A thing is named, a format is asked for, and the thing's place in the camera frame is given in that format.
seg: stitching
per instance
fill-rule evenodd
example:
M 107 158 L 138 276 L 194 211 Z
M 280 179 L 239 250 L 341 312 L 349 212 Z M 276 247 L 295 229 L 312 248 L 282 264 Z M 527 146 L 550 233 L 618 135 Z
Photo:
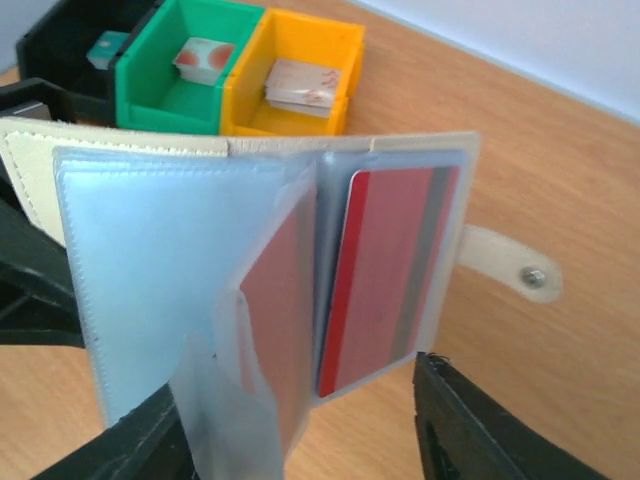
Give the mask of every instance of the stitching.
M 53 140 L 53 141 L 65 140 L 68 142 L 77 142 L 77 146 L 80 146 L 80 147 L 91 146 L 91 147 L 103 147 L 107 149 L 108 148 L 128 149 L 128 150 L 134 150 L 135 152 L 138 152 L 138 153 L 165 153 L 165 154 L 176 155 L 176 156 L 180 154 L 189 154 L 194 156 L 222 156 L 222 157 L 225 157 L 226 154 L 228 153 L 228 152 L 223 152 L 222 155 L 218 155 L 220 153 L 220 150 L 152 147 L 149 145 L 142 146 L 142 145 L 135 145 L 131 143 L 101 142 L 99 140 L 79 140 L 77 138 L 64 136 L 64 135 L 53 136 L 53 135 L 43 135 L 40 133 L 32 133 L 32 132 L 19 132 L 19 131 L 8 132 L 4 135 L 4 142 L 7 147 L 7 151 L 9 152 L 9 157 L 10 157 L 9 161 L 11 162 L 11 165 L 13 166 L 13 168 L 15 169 L 18 175 L 18 180 L 20 182 L 19 187 L 22 190 L 22 194 L 26 198 L 27 202 L 29 203 L 29 207 L 31 208 L 31 211 L 33 212 L 34 223 L 39 228 L 42 228 L 42 220 L 40 219 L 40 214 L 38 213 L 38 210 L 36 209 L 33 203 L 33 200 L 29 195 L 27 186 L 24 181 L 24 175 L 22 174 L 22 171 L 20 170 L 20 167 L 18 166 L 18 163 L 15 160 L 15 154 L 12 151 L 11 143 L 9 141 L 10 137 L 16 137 L 16 136 L 29 137 L 34 140 Z
M 27 192 L 27 186 L 24 183 L 24 176 L 22 175 L 22 172 L 20 171 L 20 168 L 18 167 L 18 164 L 16 163 L 15 160 L 15 155 L 11 149 L 11 144 L 9 143 L 9 135 L 11 135 L 10 133 L 7 133 L 4 136 L 4 143 L 7 147 L 7 151 L 9 152 L 9 161 L 11 162 L 11 165 L 13 165 L 13 168 L 15 169 L 17 175 L 18 175 L 18 180 L 20 181 L 20 188 L 22 190 L 22 193 L 24 195 L 24 197 L 27 199 L 27 202 L 29 202 L 29 206 L 31 207 L 31 210 L 33 211 L 33 215 L 34 215 L 34 220 L 36 223 L 37 227 L 42 228 L 42 222 L 40 221 L 40 216 L 38 215 L 38 211 L 36 210 L 36 207 L 33 204 L 33 201 L 31 200 L 31 196 L 29 195 L 29 192 Z
M 162 152 L 162 153 L 188 153 L 190 155 L 211 155 L 212 153 L 220 153 L 220 150 L 200 150 L 200 149 L 191 149 L 191 148 L 168 148 L 168 147 L 152 147 L 150 145 L 136 145 L 133 143 L 114 143 L 114 142 L 103 142 L 100 140 L 80 140 L 77 138 L 64 136 L 64 135 L 43 135 L 41 133 L 32 133 L 32 132 L 19 132 L 14 131 L 10 132 L 5 136 L 5 140 L 8 139 L 10 135 L 22 135 L 26 137 L 31 137 L 36 140 L 66 140 L 71 142 L 77 142 L 78 146 L 98 146 L 105 148 L 124 148 L 124 149 L 135 149 L 139 152 Z
M 198 166 L 193 165 L 184 165 L 179 168 L 174 168 L 175 165 L 162 165 L 162 170 L 156 171 L 145 171 L 145 170 L 114 170 L 108 172 L 102 172 L 101 175 L 105 177 L 139 177 L 139 176 L 164 176 L 168 174 L 178 174 L 178 175 L 202 175 L 206 177 L 215 176 L 222 173 L 237 173 L 237 172 L 252 172 L 252 171 L 260 171 L 263 170 L 264 167 L 259 166 L 251 166 L 248 167 L 246 165 L 234 165 L 233 167 L 229 167 L 224 170 L 224 172 L 214 172 L 211 170 L 203 170 L 203 168 L 198 168 Z M 111 419 L 110 410 L 112 406 L 110 405 L 110 401 L 113 399 L 113 383 L 112 376 L 109 375 L 109 372 L 106 369 L 106 355 L 105 348 L 101 343 L 101 332 L 97 327 L 97 322 L 95 321 L 94 308 L 91 303 L 91 297 L 87 290 L 86 285 L 86 276 L 83 269 L 83 261 L 81 256 L 77 255 L 77 234 L 76 234 L 76 222 L 72 210 L 69 208 L 69 190 L 68 184 L 64 180 L 68 174 L 73 175 L 85 175 L 85 174 L 95 174 L 95 172 L 67 172 L 62 171 L 62 182 L 60 182 L 60 193 L 61 193 L 61 216 L 63 218 L 63 222 L 65 224 L 65 238 L 67 240 L 67 252 L 69 256 L 69 263 L 72 266 L 72 279 L 74 290 L 76 293 L 76 301 L 78 303 L 78 311 L 80 313 L 80 322 L 82 328 L 82 334 L 84 337 L 85 346 L 87 347 L 87 351 L 89 352 L 89 357 L 91 360 L 91 367 L 93 370 L 94 378 L 98 380 L 97 388 L 100 394 L 98 395 L 98 401 L 103 412 L 103 416 Z

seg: red object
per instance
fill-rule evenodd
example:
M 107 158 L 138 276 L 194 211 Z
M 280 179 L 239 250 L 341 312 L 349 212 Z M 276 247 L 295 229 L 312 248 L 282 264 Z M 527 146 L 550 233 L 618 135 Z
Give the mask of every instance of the red object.
M 414 350 L 457 180 L 457 167 L 353 176 L 320 397 L 354 385 Z
M 287 452 L 311 402 L 315 189 L 301 198 L 240 284 L 260 369 L 278 404 Z M 248 366 L 243 382 L 251 382 Z
M 190 67 L 197 67 L 200 60 L 198 60 L 198 56 L 191 50 L 182 50 L 176 59 L 176 63 L 179 63 L 180 65 L 188 65 Z
M 227 45 L 220 45 L 219 47 L 211 50 L 208 58 L 209 65 L 216 70 L 222 70 L 229 61 L 229 58 L 231 58 L 234 47 L 235 45 L 229 43 Z

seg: small box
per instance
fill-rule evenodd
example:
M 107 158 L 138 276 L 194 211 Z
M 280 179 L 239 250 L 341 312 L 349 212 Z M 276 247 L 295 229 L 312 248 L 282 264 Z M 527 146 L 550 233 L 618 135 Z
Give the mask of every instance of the small box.
M 278 58 L 265 84 L 266 98 L 269 101 L 331 109 L 340 76 L 337 68 Z
M 220 133 L 237 136 L 340 135 L 362 71 L 364 31 L 362 25 L 268 8 L 225 83 Z M 279 100 L 268 99 L 265 86 L 279 59 L 340 72 L 328 117 L 310 115 L 309 111 L 293 111 L 290 102 L 272 104 Z M 273 96 L 282 92 L 276 90 L 275 93 Z
M 109 62 L 126 42 L 128 33 L 107 30 L 87 53 L 87 60 L 98 70 L 106 70 Z
M 183 79 L 215 85 L 234 49 L 232 43 L 192 37 L 180 49 L 173 64 L 178 67 Z
M 116 64 L 118 126 L 217 135 L 225 82 L 264 11 L 221 0 L 164 0 Z M 200 84 L 205 79 L 197 71 L 185 69 L 183 77 L 173 63 L 194 37 L 235 46 L 213 87 Z
M 16 44 L 20 78 L 64 89 L 79 120 L 115 125 L 115 65 L 164 0 L 59 0 Z M 107 31 L 128 34 L 106 69 L 87 58 Z

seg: card deck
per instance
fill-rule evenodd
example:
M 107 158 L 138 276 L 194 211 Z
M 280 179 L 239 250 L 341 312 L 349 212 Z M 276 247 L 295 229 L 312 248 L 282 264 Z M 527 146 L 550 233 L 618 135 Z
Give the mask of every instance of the card deck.
M 187 40 L 173 60 L 183 79 L 204 85 L 215 85 L 233 54 L 234 45 L 207 38 Z
M 331 109 L 340 77 L 335 68 L 278 58 L 265 83 L 266 98 Z

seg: wooden table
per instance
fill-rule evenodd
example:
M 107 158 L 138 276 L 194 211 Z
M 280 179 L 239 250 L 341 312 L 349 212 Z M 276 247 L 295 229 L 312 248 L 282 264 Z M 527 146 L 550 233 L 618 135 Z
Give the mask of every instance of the wooden table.
M 553 257 L 566 293 L 534 305 L 458 268 L 435 350 L 581 460 L 640 478 L 640 130 L 340 0 L 260 3 L 367 25 L 348 133 L 482 134 L 467 222 Z M 83 351 L 0 347 L 0 371 L 0 478 L 101 431 Z M 288 478 L 421 478 L 411 374 L 315 411 Z

